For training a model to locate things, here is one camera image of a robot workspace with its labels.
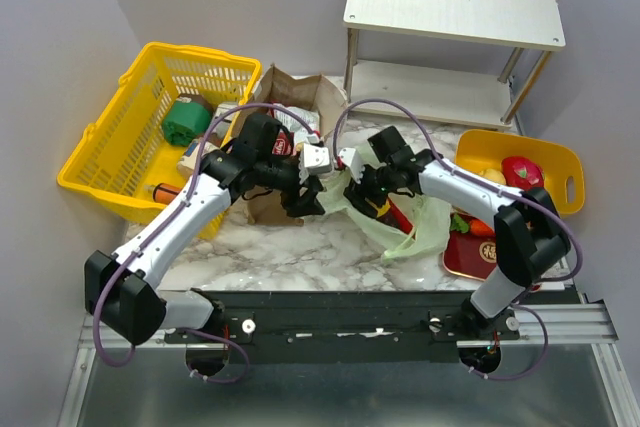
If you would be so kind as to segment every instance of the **wooden shelf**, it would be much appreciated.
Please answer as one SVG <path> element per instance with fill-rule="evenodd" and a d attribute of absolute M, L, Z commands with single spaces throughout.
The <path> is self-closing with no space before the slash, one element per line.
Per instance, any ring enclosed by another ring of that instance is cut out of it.
<path fill-rule="evenodd" d="M 398 102 L 422 120 L 511 128 L 500 121 L 510 104 L 509 87 L 493 75 L 360 60 L 353 68 L 351 100 L 372 97 Z M 404 115 L 386 104 L 357 110 Z"/>
<path fill-rule="evenodd" d="M 556 0 L 347 0 L 344 23 L 525 49 L 565 46 Z"/>

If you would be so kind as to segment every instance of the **marble countertop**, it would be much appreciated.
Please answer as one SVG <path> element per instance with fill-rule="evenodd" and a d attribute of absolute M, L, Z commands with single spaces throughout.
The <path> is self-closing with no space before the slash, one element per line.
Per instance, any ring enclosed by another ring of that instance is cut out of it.
<path fill-rule="evenodd" d="M 340 146 L 355 146 L 394 124 L 414 151 L 426 147 L 408 119 L 353 114 Z M 463 126 L 424 122 L 436 149 L 453 159 Z M 194 240 L 164 277 L 161 290 L 393 291 L 473 290 L 476 280 L 448 273 L 441 254 L 381 260 L 383 249 L 344 213 L 309 217 L 302 227 L 249 225 L 238 201 L 212 241 Z M 130 225 L 127 238 L 142 229 Z M 560 270 L 552 269 L 552 275 Z"/>

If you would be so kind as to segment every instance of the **green plastic bag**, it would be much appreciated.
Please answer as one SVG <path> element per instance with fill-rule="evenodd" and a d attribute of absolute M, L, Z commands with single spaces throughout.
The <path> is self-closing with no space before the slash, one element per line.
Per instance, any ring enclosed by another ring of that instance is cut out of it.
<path fill-rule="evenodd" d="M 368 143 L 357 150 L 365 163 L 374 167 L 380 165 Z M 324 182 L 326 191 L 318 194 L 318 200 L 327 214 L 344 211 L 367 237 L 385 249 L 383 259 L 436 254 L 447 247 L 451 212 L 449 203 L 424 195 L 410 198 L 391 194 L 391 200 L 413 224 L 413 231 L 405 234 L 358 212 L 343 195 L 350 180 L 348 171 L 328 179 Z"/>

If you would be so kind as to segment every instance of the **yellow container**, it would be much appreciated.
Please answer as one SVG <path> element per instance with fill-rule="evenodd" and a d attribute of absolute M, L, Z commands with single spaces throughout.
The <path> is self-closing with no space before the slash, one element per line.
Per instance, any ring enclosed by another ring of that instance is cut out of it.
<path fill-rule="evenodd" d="M 564 145 L 519 135 L 469 130 L 462 134 L 456 164 L 473 173 L 502 171 L 502 159 L 522 156 L 544 171 L 544 187 L 561 216 L 575 214 L 584 205 L 584 175 L 580 159 Z"/>
<path fill-rule="evenodd" d="M 245 103 L 262 67 L 254 59 L 190 45 L 147 44 L 100 118 L 58 174 L 58 183 L 88 195 L 131 222 L 149 223 L 165 205 L 153 201 L 145 185 L 183 187 L 176 164 L 184 147 L 168 144 L 161 123 L 173 101 L 201 94 L 212 105 Z M 212 238 L 224 214 L 200 232 Z"/>

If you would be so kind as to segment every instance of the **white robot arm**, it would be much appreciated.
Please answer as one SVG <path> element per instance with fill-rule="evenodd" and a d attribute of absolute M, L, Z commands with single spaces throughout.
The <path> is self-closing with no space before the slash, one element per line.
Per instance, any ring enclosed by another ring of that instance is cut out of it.
<path fill-rule="evenodd" d="M 165 293 L 161 299 L 156 289 L 182 249 L 212 218 L 255 186 L 282 191 L 283 207 L 292 217 L 324 213 L 315 196 L 322 189 L 317 174 L 331 170 L 328 150 L 305 144 L 295 160 L 274 159 L 271 147 L 279 131 L 277 123 L 264 114 L 249 116 L 230 153 L 216 150 L 204 158 L 200 175 L 189 181 L 197 181 L 190 199 L 188 183 L 135 238 L 112 255 L 95 252 L 85 264 L 87 311 L 94 314 L 107 280 L 122 266 L 122 259 L 129 262 L 133 253 L 135 258 L 107 297 L 101 320 L 134 345 L 148 340 L 159 328 L 201 329 L 216 308 L 210 295 L 197 291 Z M 554 210 L 543 189 L 524 193 L 498 186 L 496 192 L 490 191 L 455 175 L 458 168 L 453 164 L 443 166 L 434 161 L 431 151 L 414 154 L 394 127 L 371 137 L 369 143 L 383 163 L 378 169 L 363 167 L 353 152 L 341 156 L 348 159 L 344 162 L 347 167 L 355 169 L 352 176 L 358 194 L 376 203 L 390 192 L 409 189 L 450 202 L 496 231 L 498 267 L 459 309 L 455 328 L 465 338 L 485 331 L 568 252 L 568 239 L 553 222 L 503 195 L 526 195 Z M 150 234 L 165 223 L 149 241 Z"/>

